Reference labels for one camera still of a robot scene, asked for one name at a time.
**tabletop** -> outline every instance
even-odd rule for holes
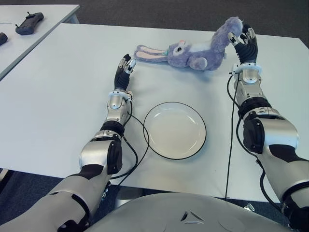
[[[194,43],[212,35],[207,31],[59,25],[0,82],[0,166],[56,177],[79,172],[80,152],[106,117],[120,58],[133,54],[139,44],[167,49],[180,39]],[[295,38],[257,38],[262,89],[272,106],[298,128],[297,153],[308,159],[308,49]],[[224,197],[232,111],[226,83],[232,64],[238,63],[231,45],[226,53],[221,67],[213,72],[138,62],[128,87],[134,95],[133,114],[143,120],[157,104],[185,103],[204,119],[207,139],[196,155],[185,160],[169,160],[150,150],[123,185]],[[146,148],[141,125],[131,119],[125,135],[141,157]],[[120,174],[134,164],[125,143],[123,163]],[[259,189],[260,174],[255,159],[234,142],[228,196],[265,201]],[[266,191],[274,197],[268,183]]]
[[[42,41],[56,26],[66,22],[79,5],[2,5],[0,6],[0,32],[8,40],[0,45],[0,80],[28,52]],[[19,35],[15,24],[20,25],[30,14],[42,12],[44,19],[39,22],[31,35]]]

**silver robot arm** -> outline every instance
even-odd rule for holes
[[[136,60],[125,55],[109,94],[108,115],[100,131],[84,146],[81,171],[63,179],[28,211],[0,226],[1,232],[79,232],[89,226],[112,174],[122,167],[121,138],[132,93],[126,88]]]
[[[240,65],[234,65],[234,88],[239,117],[244,122],[243,144],[259,160],[282,203],[281,211],[290,226],[309,230],[309,161],[296,155],[298,133],[294,125],[272,108],[260,88],[261,68],[256,64],[254,30],[244,25],[241,43],[233,33],[228,37]]]

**bunny ear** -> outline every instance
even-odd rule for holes
[[[168,60],[168,57],[166,55],[149,54],[143,51],[135,51],[134,56],[139,60],[151,62],[163,62]]]
[[[153,48],[150,48],[150,47],[147,47],[147,46],[144,46],[144,45],[138,45],[136,50],[138,51],[143,51],[143,52],[146,52],[148,54],[166,54],[166,51],[162,51],[162,50],[157,50],[157,49],[153,49]]]

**gray carpet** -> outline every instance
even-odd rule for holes
[[[79,4],[77,16],[83,24],[210,31],[238,15],[257,34],[297,37],[309,47],[308,0],[0,0],[0,5],[8,4]],[[15,172],[0,195],[0,225],[25,212],[60,180]],[[145,194],[156,192],[144,190]],[[101,203],[93,222],[113,210],[114,198],[115,194]],[[248,203],[229,201],[242,207]],[[287,225],[268,203],[251,204],[256,213]]]

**purple plush rabbit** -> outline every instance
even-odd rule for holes
[[[229,32],[240,36],[242,21],[238,17],[226,20],[210,41],[190,44],[180,40],[179,43],[169,46],[167,51],[139,45],[134,56],[144,61],[167,61],[170,65],[180,68],[190,66],[195,70],[216,70],[221,65],[225,57],[225,48],[230,43],[227,37]]]

